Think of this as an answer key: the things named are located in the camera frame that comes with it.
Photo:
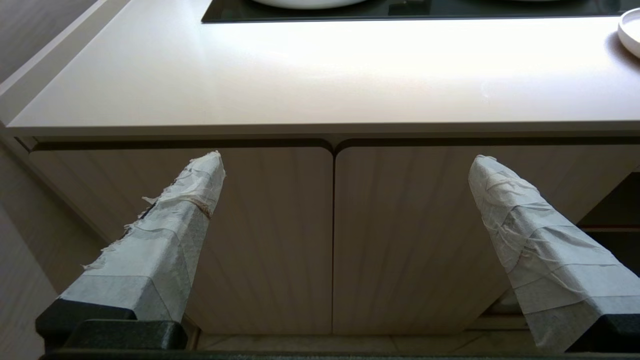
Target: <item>cabinet panel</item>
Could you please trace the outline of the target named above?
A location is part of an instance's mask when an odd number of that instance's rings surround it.
[[[36,151],[31,161],[119,238],[192,158],[212,149]],[[319,147],[219,149],[227,178],[187,315],[205,332],[331,332],[333,159]]]
[[[496,157],[580,220],[640,159],[637,145],[350,147],[335,165],[333,331],[463,330],[508,287],[468,187]]]

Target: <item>white bowl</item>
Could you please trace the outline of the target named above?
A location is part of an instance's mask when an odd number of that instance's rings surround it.
[[[622,14],[618,23],[618,37],[627,50],[640,58],[640,8]]]
[[[364,0],[254,0],[258,3],[275,6],[277,8],[317,10],[339,8],[341,6],[361,3]]]

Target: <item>kitchen island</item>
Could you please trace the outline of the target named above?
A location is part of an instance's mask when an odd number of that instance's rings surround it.
[[[0,88],[3,134],[106,241],[222,153],[187,311],[206,332],[459,332],[509,287],[476,155],[573,222],[640,165],[615,17],[201,24],[208,5],[99,1]]]

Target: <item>cabinet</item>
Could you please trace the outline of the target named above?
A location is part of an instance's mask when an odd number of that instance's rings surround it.
[[[110,241],[188,161],[213,149],[35,151],[36,167]],[[187,315],[205,332],[329,334],[333,157],[321,147],[225,148],[227,178]]]
[[[468,187],[497,158],[580,220],[638,145],[348,147],[335,162],[333,331],[458,332],[509,287]]]

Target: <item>cabinet door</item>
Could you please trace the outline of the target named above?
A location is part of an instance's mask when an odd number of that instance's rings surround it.
[[[508,289],[468,186],[478,154],[577,222],[633,171],[640,147],[344,149],[335,165],[335,333],[461,331]]]
[[[36,151],[31,161],[110,241],[212,149]],[[205,332],[331,331],[333,158],[320,147],[219,149],[227,178],[187,315]]]

